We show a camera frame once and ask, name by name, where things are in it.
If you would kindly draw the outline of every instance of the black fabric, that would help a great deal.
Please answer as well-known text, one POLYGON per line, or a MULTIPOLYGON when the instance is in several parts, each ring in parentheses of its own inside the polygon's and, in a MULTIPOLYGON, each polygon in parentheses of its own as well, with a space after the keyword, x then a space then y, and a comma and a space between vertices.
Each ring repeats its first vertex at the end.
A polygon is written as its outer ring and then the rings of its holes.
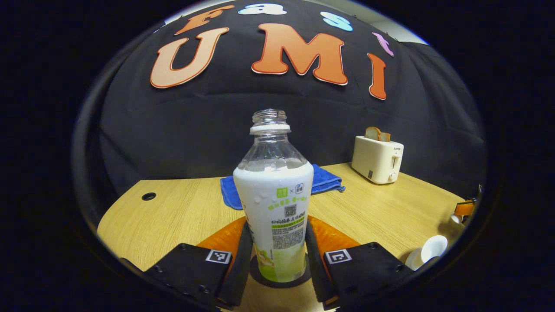
POLYGON ((100 121, 105 166, 118 194, 140 179, 179 179, 230 175, 253 143, 253 112, 282 109, 289 117, 292 144, 314 164, 350 162, 356 135, 376 126, 405 145, 401 171, 460 196, 474 194, 485 177, 485 143, 471 95, 455 71, 431 47, 399 43, 380 30, 332 8, 305 1, 273 1, 284 15, 239 15, 252 1, 233 1, 209 23, 183 34, 187 20, 213 6, 182 17, 148 37, 127 58, 113 79, 100 121), (349 20, 352 32, 326 24, 320 12, 349 20), (256 74, 265 33, 262 23, 292 26, 310 41, 327 33, 345 42, 341 49, 347 85, 317 80, 312 71, 256 74), (206 70, 168 89, 150 84, 162 46, 187 37, 173 64, 189 64, 196 36, 229 27, 221 35, 206 70), (371 32, 382 34, 395 53, 389 56, 371 32), (386 63, 386 100, 371 96, 375 54, 386 63))

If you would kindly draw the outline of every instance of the white toaster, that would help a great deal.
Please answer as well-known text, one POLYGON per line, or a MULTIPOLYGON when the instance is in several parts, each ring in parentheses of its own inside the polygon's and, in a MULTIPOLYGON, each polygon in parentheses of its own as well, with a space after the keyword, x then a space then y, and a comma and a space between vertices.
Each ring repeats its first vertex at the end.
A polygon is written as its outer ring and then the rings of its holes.
POLYGON ((397 181, 402 157, 403 144, 358 135, 351 166, 376 184, 393 183, 397 181))

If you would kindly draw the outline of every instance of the blue cloth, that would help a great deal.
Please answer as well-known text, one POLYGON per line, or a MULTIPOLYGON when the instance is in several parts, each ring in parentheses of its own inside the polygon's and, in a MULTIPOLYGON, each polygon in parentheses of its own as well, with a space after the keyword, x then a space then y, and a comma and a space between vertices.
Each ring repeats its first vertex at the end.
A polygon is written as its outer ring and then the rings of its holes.
MULTIPOLYGON (((340 192, 345 190, 345 187, 341 186, 342 180, 340 177, 318 167, 318 165, 312 166, 314 167, 314 179, 312 180, 310 194, 323 193, 329 190, 338 190, 340 192)), ((220 186, 221 196, 224 198, 225 205, 235 210, 242 210, 243 206, 241 205, 233 177, 221 179, 220 186)))

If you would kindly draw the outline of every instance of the white bottle label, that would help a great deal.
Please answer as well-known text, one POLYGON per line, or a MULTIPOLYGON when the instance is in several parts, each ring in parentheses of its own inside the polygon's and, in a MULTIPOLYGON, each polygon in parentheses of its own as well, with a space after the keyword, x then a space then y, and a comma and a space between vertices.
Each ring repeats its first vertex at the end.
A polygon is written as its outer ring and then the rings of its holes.
POLYGON ((285 283, 306 269, 304 241, 314 168, 250 172, 233 178, 253 237, 262 275, 285 283))

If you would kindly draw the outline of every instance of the orange letter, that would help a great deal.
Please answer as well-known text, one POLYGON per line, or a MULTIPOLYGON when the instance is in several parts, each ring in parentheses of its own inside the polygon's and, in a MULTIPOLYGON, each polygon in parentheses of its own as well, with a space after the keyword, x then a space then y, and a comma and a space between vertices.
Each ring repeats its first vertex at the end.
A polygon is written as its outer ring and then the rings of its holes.
POLYGON ((368 53, 368 58, 370 58, 370 61, 372 62, 372 85, 368 88, 368 91, 375 98, 385 100, 385 63, 381 60, 381 58, 372 53, 368 53))
POLYGON ((195 27, 199 27, 202 26, 204 24, 208 24, 208 22, 210 21, 205 21, 205 19, 207 18, 214 18, 217 16, 220 16, 220 14, 222 13, 222 10, 227 10, 227 9, 231 9, 234 8, 235 6, 225 6, 225 7, 221 7, 221 8, 217 8, 208 12, 204 12, 201 13, 197 16, 193 16, 191 18, 189 18, 189 23, 187 23, 187 25, 185 25, 185 27, 183 27, 180 31, 176 32, 174 36, 177 36, 181 33, 184 33, 190 29, 193 29, 195 27))
POLYGON ((174 85, 185 83, 200 74, 214 54, 214 48, 221 34, 229 31, 229 28, 217 28, 211 31, 200 33, 196 38, 200 39, 199 47, 196 49, 195 57, 189 65, 182 69, 173 69, 171 64, 181 45, 187 42, 188 38, 178 39, 170 42, 158 50, 158 58, 152 67, 150 83, 160 89, 173 87, 174 85))
POLYGON ((306 74, 319 56, 318 68, 313 71, 314 77, 330 83, 347 84, 341 59, 342 40, 319 33, 306 43, 293 27, 288 25, 269 23, 261 24, 258 28, 266 32, 266 41, 260 61, 253 63, 251 67, 255 73, 286 73, 289 67, 281 61, 282 51, 285 50, 297 74, 306 74))

